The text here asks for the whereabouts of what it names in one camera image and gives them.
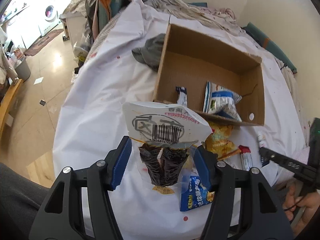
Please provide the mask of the person right hand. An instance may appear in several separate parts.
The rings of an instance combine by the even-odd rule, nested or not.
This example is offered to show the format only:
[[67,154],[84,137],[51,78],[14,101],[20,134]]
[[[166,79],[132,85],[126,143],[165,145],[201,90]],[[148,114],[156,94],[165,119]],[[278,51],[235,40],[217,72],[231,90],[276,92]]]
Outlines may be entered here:
[[294,218],[293,212],[297,207],[304,208],[304,213],[293,227],[293,233],[295,236],[298,236],[307,224],[312,219],[313,215],[316,213],[319,208],[319,193],[312,192],[308,193],[305,197],[295,197],[296,192],[296,183],[292,182],[287,188],[288,192],[285,197],[285,202],[283,204],[283,209],[286,210],[285,214],[289,221],[292,221]]

